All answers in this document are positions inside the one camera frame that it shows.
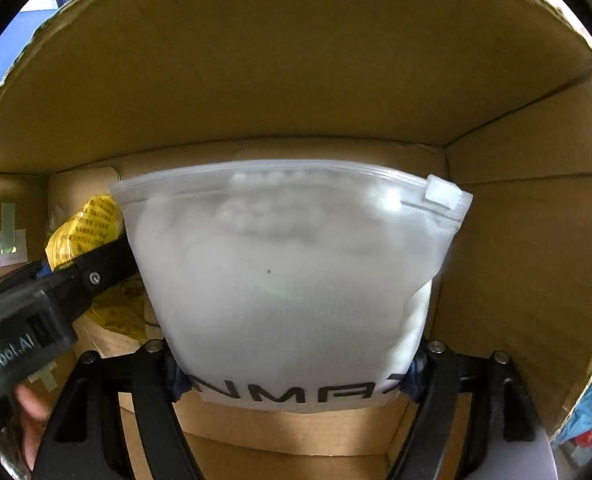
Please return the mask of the person's hand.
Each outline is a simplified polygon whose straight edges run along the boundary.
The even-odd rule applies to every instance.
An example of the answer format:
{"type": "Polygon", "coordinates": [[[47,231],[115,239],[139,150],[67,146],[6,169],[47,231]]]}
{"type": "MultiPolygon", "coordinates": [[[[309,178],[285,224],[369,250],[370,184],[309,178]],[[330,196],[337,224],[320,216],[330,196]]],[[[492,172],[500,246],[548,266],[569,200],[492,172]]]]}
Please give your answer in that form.
{"type": "Polygon", "coordinates": [[[51,409],[37,393],[24,384],[14,389],[14,396],[19,405],[19,421],[22,427],[22,452],[30,470],[34,470],[41,440],[46,429],[51,409]]]}

